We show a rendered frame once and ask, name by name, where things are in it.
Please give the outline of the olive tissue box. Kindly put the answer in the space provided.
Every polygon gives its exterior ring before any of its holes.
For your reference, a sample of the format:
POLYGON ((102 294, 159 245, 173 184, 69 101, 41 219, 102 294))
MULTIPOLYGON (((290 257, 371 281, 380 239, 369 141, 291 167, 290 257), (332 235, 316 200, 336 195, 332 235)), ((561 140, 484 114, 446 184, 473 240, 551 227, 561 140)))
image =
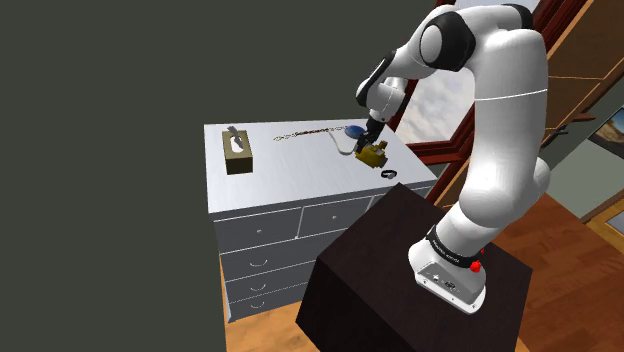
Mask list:
POLYGON ((228 126, 222 132, 222 142, 228 175, 253 172, 253 154, 246 130, 228 126))

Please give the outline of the grey chest of drawers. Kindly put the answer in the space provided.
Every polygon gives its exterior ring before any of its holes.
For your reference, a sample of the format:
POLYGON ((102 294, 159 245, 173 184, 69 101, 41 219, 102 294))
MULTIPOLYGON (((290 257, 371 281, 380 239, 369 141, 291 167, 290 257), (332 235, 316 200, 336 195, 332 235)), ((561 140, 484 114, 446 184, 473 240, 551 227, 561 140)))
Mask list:
POLYGON ((392 130, 382 177, 351 154, 345 134, 362 119, 245 123, 253 172, 226 173, 222 132, 204 128, 207 206, 213 220, 228 321, 302 300, 315 260, 401 183, 426 196, 436 176, 392 130))

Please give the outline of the dark robot stand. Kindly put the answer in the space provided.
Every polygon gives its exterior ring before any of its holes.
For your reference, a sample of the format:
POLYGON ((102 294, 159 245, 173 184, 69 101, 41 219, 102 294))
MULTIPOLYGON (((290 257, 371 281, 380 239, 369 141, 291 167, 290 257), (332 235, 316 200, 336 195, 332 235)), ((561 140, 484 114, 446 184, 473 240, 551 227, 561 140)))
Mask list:
POLYGON ((461 312, 408 261, 442 216, 397 184, 318 256, 296 322, 320 352, 514 352, 531 268, 488 244, 484 304, 461 312))

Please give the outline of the brown wooden door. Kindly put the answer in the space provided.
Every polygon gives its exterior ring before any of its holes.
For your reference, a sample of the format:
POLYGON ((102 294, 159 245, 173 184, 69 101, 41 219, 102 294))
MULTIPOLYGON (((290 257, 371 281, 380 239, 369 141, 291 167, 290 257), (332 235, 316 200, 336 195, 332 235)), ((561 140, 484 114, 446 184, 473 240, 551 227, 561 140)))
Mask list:
POLYGON ((540 157, 551 169, 598 123, 590 109, 624 76, 624 0, 535 0, 549 91, 540 157))

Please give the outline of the red framed window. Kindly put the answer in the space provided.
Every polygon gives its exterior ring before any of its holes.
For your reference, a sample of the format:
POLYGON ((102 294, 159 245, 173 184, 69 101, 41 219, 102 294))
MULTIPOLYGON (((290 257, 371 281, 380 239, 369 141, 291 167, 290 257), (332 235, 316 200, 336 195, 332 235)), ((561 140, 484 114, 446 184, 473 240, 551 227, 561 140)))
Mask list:
MULTIPOLYGON (((521 4, 533 17, 533 28, 545 40, 548 56, 560 44, 572 20, 589 0, 440 0, 460 8, 501 3, 521 4)), ((426 165, 453 163, 469 152, 473 130, 474 83, 469 70, 438 71, 408 84, 409 104, 390 126, 426 165)))

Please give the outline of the framed wall picture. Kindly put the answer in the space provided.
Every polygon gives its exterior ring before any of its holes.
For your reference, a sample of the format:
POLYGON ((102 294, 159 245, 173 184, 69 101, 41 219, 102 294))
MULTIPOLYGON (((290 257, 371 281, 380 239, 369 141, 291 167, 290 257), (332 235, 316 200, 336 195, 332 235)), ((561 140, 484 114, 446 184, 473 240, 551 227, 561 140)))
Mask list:
POLYGON ((603 123, 589 140, 624 159, 624 107, 603 123))

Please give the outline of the yellow toy figure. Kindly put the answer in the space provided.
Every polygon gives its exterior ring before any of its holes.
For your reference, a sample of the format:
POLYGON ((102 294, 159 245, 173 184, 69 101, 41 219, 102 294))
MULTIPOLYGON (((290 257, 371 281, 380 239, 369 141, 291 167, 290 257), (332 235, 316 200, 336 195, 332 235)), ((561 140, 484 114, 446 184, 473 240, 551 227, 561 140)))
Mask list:
POLYGON ((383 168, 387 162, 386 146, 385 140, 381 140, 376 145, 368 143, 360 152, 356 153, 356 158, 371 168, 383 168))

